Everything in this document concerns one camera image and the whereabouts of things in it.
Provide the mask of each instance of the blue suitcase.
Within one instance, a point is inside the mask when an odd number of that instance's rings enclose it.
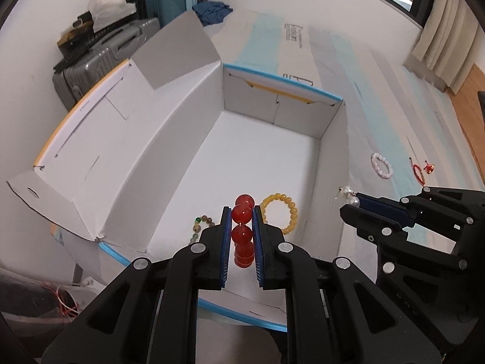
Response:
[[[187,10],[185,0],[145,0],[149,18],[158,18],[160,27],[166,26]]]

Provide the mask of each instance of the white bead bracelet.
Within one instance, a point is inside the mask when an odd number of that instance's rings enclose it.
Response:
[[[382,171],[379,168],[379,166],[377,165],[377,162],[378,161],[382,162],[386,166],[387,173],[385,173],[384,171]],[[370,162],[372,163],[372,167],[373,167],[374,171],[382,179],[389,179],[390,177],[392,177],[392,174],[394,173],[394,171],[392,171],[391,164],[389,163],[389,161],[386,160],[385,157],[382,157],[381,154],[379,154],[377,152],[376,153],[373,153],[372,156],[370,157]]]

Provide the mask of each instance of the cardboard box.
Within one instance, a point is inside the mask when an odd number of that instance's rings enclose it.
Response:
[[[336,96],[289,79],[224,65],[193,12],[163,28],[96,85],[56,129],[33,169],[8,183],[61,226],[84,269],[110,282],[123,262],[172,257],[189,244],[196,217],[220,221],[248,193],[276,192],[298,207],[285,238],[333,260],[343,222],[336,182],[349,179],[347,115]],[[284,228],[274,202],[268,222]],[[254,265],[229,259],[221,292],[201,306],[285,329],[283,291],[258,287]]]

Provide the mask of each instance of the suitcase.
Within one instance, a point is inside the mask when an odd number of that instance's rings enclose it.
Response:
[[[187,10],[185,0],[145,0],[146,14],[158,18],[160,27],[166,26]]]
[[[106,35],[77,63],[54,72],[52,81],[71,110],[91,88],[160,30],[157,18],[132,21]]]
[[[112,31],[132,22],[135,19],[140,19],[136,16],[136,13],[129,15],[100,31],[93,31],[93,24],[86,31],[75,35],[71,40],[65,42],[63,45],[59,45],[64,58],[55,65],[54,71],[60,72],[71,65],[74,65],[81,59],[95,44],[97,44],[102,38],[110,34]]]

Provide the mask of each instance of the red charm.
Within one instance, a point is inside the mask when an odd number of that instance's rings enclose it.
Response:
[[[232,209],[231,217],[237,224],[246,224],[249,223],[253,214],[248,205],[238,204]]]
[[[251,208],[251,210],[253,210],[254,199],[249,194],[241,194],[236,199],[236,205],[239,205],[239,204],[247,205],[249,208]]]
[[[253,239],[253,232],[245,224],[237,225],[235,228],[232,229],[231,239],[236,245],[244,245],[248,242],[251,242],[251,240]]]
[[[428,163],[427,160],[424,161],[426,163],[426,166],[424,167],[425,172],[429,175],[435,170],[435,165]]]
[[[251,258],[251,261],[246,261],[249,259],[241,259],[240,257],[235,256],[234,257],[234,263],[239,267],[239,268],[247,268],[253,264],[254,261],[254,256]]]
[[[236,257],[240,257],[242,259],[249,259],[250,257],[254,257],[254,245],[252,242],[248,242],[244,245],[236,245]]]

